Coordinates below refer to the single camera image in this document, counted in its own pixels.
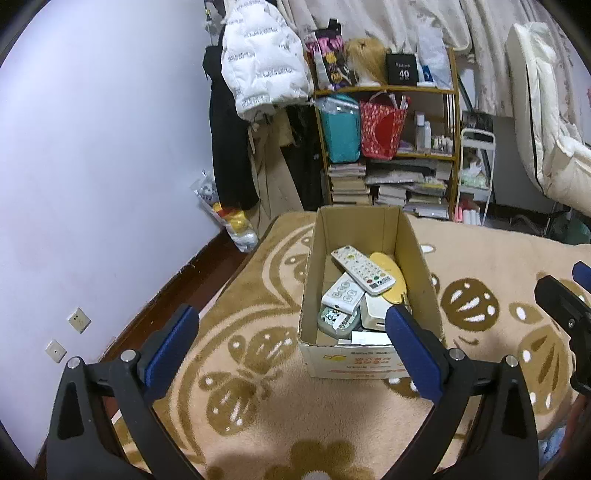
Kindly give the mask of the white square charger box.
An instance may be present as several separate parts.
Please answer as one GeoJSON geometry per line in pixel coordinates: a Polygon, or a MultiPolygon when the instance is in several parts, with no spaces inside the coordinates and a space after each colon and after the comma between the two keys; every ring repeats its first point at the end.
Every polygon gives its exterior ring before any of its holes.
{"type": "Polygon", "coordinates": [[[384,332],[388,310],[393,306],[383,296],[366,294],[360,303],[363,329],[384,332]]]}

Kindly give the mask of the brown cardboard box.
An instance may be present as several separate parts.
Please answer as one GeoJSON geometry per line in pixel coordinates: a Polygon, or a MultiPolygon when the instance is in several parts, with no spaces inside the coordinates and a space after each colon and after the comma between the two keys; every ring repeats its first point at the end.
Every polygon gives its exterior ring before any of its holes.
{"type": "Polygon", "coordinates": [[[385,333],[394,304],[436,336],[442,318],[431,274],[399,207],[331,206],[318,211],[297,340],[318,379],[404,378],[385,333]]]}

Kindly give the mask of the cartoon earbuds case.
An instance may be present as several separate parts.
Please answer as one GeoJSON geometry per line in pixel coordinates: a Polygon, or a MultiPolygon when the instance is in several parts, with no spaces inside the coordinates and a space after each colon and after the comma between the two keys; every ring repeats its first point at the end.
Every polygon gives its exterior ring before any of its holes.
{"type": "Polygon", "coordinates": [[[318,313],[318,330],[334,339],[349,339],[353,330],[361,323],[361,312],[356,308],[353,313],[345,313],[328,306],[322,306],[318,313]]]}

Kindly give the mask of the upper white wall socket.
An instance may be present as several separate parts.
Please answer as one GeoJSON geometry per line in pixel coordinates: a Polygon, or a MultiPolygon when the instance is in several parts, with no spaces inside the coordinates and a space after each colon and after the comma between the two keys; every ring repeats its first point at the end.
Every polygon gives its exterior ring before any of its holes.
{"type": "Polygon", "coordinates": [[[67,319],[76,332],[82,334],[90,325],[90,318],[81,308],[77,308],[67,319]]]}

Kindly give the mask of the black hanging coat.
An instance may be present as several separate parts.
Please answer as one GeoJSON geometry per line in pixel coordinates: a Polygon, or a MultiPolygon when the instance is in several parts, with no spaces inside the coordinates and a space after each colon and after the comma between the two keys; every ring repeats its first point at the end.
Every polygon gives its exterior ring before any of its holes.
{"type": "Polygon", "coordinates": [[[205,75],[211,81],[209,125],[213,173],[223,208],[249,210],[259,203],[249,158],[249,124],[238,117],[235,98],[221,73],[221,47],[205,48],[205,75]]]}

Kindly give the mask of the stack of books left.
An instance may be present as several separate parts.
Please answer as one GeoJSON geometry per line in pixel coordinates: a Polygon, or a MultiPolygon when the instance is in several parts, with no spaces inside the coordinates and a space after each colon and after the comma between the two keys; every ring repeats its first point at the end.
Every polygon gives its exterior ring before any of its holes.
{"type": "Polygon", "coordinates": [[[331,163],[328,167],[329,193],[334,204],[370,205],[372,194],[366,184],[367,164],[331,163]]]}

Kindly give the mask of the black box number 40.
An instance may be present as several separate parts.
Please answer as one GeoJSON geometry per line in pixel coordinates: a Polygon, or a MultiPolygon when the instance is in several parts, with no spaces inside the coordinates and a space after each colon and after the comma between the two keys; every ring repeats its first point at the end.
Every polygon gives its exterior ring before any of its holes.
{"type": "Polygon", "coordinates": [[[393,86],[416,86],[419,81],[415,54],[388,53],[386,55],[387,80],[393,86]]]}

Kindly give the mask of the lower white wall socket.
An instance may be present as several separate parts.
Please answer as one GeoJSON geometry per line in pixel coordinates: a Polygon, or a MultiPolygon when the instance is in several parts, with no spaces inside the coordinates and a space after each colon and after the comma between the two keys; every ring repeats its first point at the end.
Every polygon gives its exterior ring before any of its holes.
{"type": "Polygon", "coordinates": [[[59,364],[67,354],[67,350],[54,339],[47,344],[45,352],[57,364],[59,364]]]}

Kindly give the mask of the white long remote control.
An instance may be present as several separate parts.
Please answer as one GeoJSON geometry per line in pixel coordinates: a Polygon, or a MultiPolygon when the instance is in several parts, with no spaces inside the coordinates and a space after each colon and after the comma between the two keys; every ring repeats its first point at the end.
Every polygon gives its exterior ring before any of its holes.
{"type": "Polygon", "coordinates": [[[394,286],[394,279],[385,270],[353,246],[335,249],[331,255],[370,296],[382,295],[394,286]]]}

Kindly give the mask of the white wall socket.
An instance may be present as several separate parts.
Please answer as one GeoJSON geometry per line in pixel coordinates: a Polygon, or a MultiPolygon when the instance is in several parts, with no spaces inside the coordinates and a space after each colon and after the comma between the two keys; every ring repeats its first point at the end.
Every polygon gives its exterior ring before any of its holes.
{"type": "Polygon", "coordinates": [[[59,364],[67,354],[67,350],[54,339],[47,344],[45,352],[57,364],[59,364]]]}
{"type": "Polygon", "coordinates": [[[77,308],[67,319],[76,332],[82,334],[90,325],[90,318],[81,308],[77,308]]]}

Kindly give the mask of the white small remote control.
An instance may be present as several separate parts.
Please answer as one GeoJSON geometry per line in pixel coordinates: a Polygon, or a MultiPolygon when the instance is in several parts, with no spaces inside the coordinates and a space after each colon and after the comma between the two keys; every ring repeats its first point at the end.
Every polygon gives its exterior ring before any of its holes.
{"type": "Polygon", "coordinates": [[[353,315],[365,294],[359,284],[348,273],[344,273],[322,295],[322,305],[353,315]]]}

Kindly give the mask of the stack of books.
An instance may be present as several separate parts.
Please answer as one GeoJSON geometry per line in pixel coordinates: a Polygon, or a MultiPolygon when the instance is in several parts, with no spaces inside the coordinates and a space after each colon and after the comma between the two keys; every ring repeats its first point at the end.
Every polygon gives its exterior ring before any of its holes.
{"type": "Polygon", "coordinates": [[[446,160],[370,161],[366,185],[375,205],[401,207],[417,217],[449,220],[453,173],[453,163],[446,160]]]}
{"type": "Polygon", "coordinates": [[[329,193],[334,204],[370,205],[372,194],[366,184],[367,164],[331,163],[328,167],[329,193]]]}

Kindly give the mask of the white puffer jacket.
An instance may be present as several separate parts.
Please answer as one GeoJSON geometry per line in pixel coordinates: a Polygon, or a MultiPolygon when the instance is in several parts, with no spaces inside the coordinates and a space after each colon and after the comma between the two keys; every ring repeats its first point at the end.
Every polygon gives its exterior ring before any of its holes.
{"type": "Polygon", "coordinates": [[[225,18],[221,74],[238,117],[254,122],[308,102],[314,83],[304,45],[267,1],[236,1],[225,18]]]}

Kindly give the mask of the wooden yellow shelf rack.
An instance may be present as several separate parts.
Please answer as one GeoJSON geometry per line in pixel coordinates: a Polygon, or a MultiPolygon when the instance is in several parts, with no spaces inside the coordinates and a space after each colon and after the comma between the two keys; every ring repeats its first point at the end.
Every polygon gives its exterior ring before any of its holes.
{"type": "Polygon", "coordinates": [[[452,76],[452,89],[439,89],[435,87],[425,87],[419,85],[380,85],[380,86],[367,86],[367,87],[345,87],[339,90],[329,89],[315,89],[314,100],[318,98],[329,97],[331,95],[362,95],[365,93],[372,93],[372,96],[368,98],[368,102],[372,102],[375,99],[384,97],[385,100],[391,102],[390,94],[396,95],[397,93],[402,94],[402,98],[405,100],[407,109],[401,110],[393,115],[388,115],[387,119],[393,118],[391,127],[377,127],[377,134],[375,140],[388,140],[389,148],[385,150],[385,154],[379,157],[370,157],[370,160],[380,160],[384,162],[390,162],[397,158],[429,158],[437,160],[450,161],[453,165],[453,170],[450,176],[451,181],[451,192],[448,194],[448,198],[451,201],[451,206],[448,208],[449,212],[452,212],[456,205],[455,195],[458,193],[459,183],[459,151],[460,151],[460,127],[461,127],[461,111],[460,111],[460,80],[457,68],[456,56],[454,49],[451,47],[447,48],[447,55],[450,65],[450,71],[452,76]],[[415,99],[417,95],[423,94],[439,95],[442,99],[442,116],[425,116],[425,121],[431,123],[441,124],[443,127],[443,134],[446,138],[452,140],[453,150],[451,153],[437,153],[431,149],[427,151],[426,147],[422,150],[417,145],[414,146],[413,150],[405,150],[400,146],[401,138],[405,131],[416,133],[414,127],[412,127],[412,119],[414,108],[411,100],[415,99]]]}

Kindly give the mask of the plastic bag with toys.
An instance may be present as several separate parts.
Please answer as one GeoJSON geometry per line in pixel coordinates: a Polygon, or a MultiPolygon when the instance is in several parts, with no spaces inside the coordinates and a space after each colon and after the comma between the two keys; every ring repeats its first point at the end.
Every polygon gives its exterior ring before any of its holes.
{"type": "Polygon", "coordinates": [[[191,190],[197,195],[201,207],[224,227],[239,251],[249,253],[256,248],[259,244],[256,230],[242,209],[222,206],[212,171],[202,170],[200,177],[191,185],[191,190]]]}

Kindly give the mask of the beige hanging coat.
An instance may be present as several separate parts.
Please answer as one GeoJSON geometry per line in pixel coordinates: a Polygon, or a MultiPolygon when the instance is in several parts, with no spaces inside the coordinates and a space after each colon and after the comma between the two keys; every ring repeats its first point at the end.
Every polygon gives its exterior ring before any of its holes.
{"type": "Polygon", "coordinates": [[[249,126],[252,180],[259,200],[246,211],[259,237],[283,213],[304,210],[281,148],[294,144],[287,112],[280,110],[249,126]]]}

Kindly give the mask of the stack of books right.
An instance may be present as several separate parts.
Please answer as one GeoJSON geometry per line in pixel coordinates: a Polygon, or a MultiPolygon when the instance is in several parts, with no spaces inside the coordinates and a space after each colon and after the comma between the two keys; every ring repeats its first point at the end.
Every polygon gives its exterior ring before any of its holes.
{"type": "Polygon", "coordinates": [[[446,160],[370,161],[366,185],[375,205],[401,207],[417,217],[449,220],[453,173],[453,163],[446,160]]]}

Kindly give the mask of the yellow round disc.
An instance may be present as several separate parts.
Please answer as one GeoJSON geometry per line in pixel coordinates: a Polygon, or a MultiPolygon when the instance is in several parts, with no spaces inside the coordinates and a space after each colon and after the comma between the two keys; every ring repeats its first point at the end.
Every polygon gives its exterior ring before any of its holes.
{"type": "Polygon", "coordinates": [[[410,306],[405,277],[401,268],[396,262],[394,262],[394,259],[385,253],[374,252],[370,254],[370,261],[376,263],[394,279],[394,286],[383,293],[382,296],[391,304],[404,304],[407,307],[410,306]]]}

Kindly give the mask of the white metal trolley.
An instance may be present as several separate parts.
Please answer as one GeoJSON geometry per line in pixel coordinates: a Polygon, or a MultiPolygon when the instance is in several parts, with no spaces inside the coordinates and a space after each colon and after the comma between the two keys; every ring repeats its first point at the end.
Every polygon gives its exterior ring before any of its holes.
{"type": "Polygon", "coordinates": [[[489,131],[476,128],[461,131],[456,222],[485,224],[493,193],[496,147],[496,136],[489,131]]]}

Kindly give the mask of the red patterned gift bag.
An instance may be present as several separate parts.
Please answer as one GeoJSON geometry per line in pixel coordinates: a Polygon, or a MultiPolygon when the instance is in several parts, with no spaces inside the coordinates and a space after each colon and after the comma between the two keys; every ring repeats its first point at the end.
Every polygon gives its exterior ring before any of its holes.
{"type": "Polygon", "coordinates": [[[380,91],[360,102],[361,149],[369,159],[391,160],[397,154],[410,98],[380,91]]]}

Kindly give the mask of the floral curtain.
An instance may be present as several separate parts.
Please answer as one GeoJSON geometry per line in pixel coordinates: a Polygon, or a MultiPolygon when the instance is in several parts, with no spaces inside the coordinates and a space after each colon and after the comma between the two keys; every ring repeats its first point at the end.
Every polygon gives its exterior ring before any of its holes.
{"type": "Polygon", "coordinates": [[[541,22],[549,27],[549,44],[557,55],[555,75],[559,111],[578,124],[581,108],[575,92],[574,47],[564,30],[539,1],[280,1],[280,12],[301,37],[335,19],[345,40],[377,38],[394,52],[420,54],[431,40],[459,56],[475,58],[476,107],[511,117],[513,104],[506,41],[515,24],[541,22]]]}

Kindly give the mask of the teal storage bag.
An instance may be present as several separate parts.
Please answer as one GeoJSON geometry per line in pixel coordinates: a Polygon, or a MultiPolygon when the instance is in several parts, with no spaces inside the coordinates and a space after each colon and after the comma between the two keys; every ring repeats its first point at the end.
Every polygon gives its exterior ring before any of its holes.
{"type": "Polygon", "coordinates": [[[353,163],[361,156],[361,115],[359,102],[348,95],[334,94],[315,100],[321,114],[329,159],[332,163],[353,163]]]}

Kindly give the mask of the grey white power adapter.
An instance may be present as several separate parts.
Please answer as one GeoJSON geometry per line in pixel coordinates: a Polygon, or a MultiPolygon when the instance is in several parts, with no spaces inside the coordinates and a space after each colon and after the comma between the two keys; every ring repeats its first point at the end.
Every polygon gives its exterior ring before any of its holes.
{"type": "Polygon", "coordinates": [[[392,342],[386,332],[353,330],[346,338],[338,340],[339,345],[386,346],[392,342]]]}

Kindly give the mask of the white mattress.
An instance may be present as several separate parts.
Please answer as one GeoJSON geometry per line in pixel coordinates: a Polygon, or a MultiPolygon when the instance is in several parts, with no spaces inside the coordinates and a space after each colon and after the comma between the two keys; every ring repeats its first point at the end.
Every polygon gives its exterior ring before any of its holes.
{"type": "Polygon", "coordinates": [[[509,58],[516,141],[524,169],[546,197],[590,214],[590,148],[560,115],[557,58],[546,24],[514,24],[509,58]]]}

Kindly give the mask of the white bottles on shelf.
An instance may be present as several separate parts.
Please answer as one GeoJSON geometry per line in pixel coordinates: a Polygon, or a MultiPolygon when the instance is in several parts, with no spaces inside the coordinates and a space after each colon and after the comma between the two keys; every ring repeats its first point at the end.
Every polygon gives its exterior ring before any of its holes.
{"type": "Polygon", "coordinates": [[[443,155],[453,154],[453,139],[445,135],[435,135],[432,130],[431,122],[426,119],[423,112],[415,112],[414,126],[416,151],[421,153],[436,153],[443,155]]]}

